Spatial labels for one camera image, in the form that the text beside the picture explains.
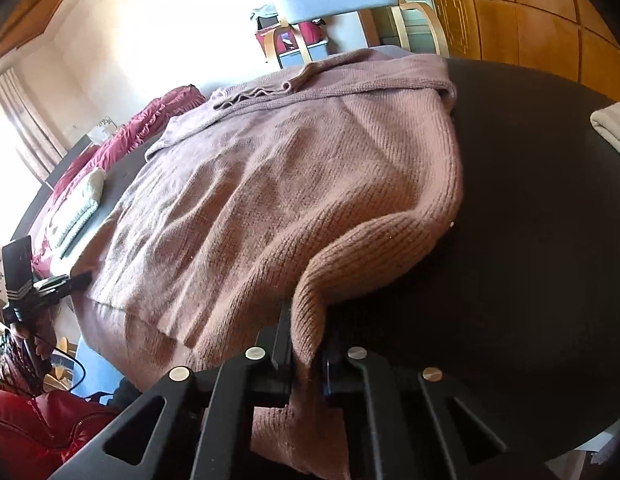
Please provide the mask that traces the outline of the person's hand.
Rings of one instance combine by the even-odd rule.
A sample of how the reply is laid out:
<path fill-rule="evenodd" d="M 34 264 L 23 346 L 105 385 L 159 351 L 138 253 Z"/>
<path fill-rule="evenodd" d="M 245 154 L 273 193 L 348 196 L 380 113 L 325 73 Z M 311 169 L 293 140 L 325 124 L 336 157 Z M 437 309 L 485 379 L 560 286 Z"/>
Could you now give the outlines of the person's hand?
<path fill-rule="evenodd" d="M 40 396 L 44 393 L 43 378 L 52 370 L 49 360 L 34 365 L 22 338 L 6 330 L 0 337 L 0 384 L 20 396 Z"/>

